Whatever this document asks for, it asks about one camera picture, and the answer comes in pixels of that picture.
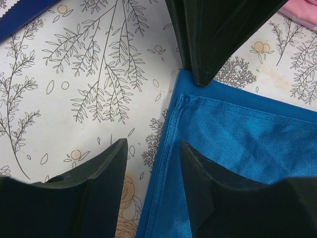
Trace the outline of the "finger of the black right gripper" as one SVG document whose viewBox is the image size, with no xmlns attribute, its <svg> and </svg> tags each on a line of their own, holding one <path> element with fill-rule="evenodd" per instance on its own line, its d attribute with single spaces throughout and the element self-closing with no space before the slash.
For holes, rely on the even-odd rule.
<svg viewBox="0 0 317 238">
<path fill-rule="evenodd" d="M 228 58 L 285 3 L 284 0 L 184 1 L 195 83 L 208 86 Z"/>
<path fill-rule="evenodd" d="M 184 69 L 192 69 L 183 0 L 165 0 Z"/>
</svg>

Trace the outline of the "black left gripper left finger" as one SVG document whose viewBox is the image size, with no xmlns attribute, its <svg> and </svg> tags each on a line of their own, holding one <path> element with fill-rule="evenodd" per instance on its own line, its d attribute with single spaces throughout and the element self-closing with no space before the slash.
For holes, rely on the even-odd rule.
<svg viewBox="0 0 317 238">
<path fill-rule="evenodd" d="M 46 183 L 0 179 L 3 238 L 115 236 L 128 143 L 125 138 Z"/>
</svg>

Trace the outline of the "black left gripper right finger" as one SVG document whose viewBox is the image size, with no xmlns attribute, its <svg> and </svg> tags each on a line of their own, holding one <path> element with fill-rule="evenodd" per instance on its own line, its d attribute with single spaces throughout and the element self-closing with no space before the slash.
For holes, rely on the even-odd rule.
<svg viewBox="0 0 317 238">
<path fill-rule="evenodd" d="M 180 164 L 193 237 L 316 237 L 315 177 L 256 182 L 209 160 L 185 141 Z"/>
</svg>

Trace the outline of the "blue satin napkin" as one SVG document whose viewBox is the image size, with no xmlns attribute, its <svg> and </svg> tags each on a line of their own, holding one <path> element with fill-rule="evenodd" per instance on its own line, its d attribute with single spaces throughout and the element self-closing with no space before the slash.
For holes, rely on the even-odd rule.
<svg viewBox="0 0 317 238">
<path fill-rule="evenodd" d="M 189 238 L 179 159 L 186 141 L 244 177 L 273 183 L 317 173 L 317 114 L 180 70 L 166 116 L 136 236 Z"/>
</svg>

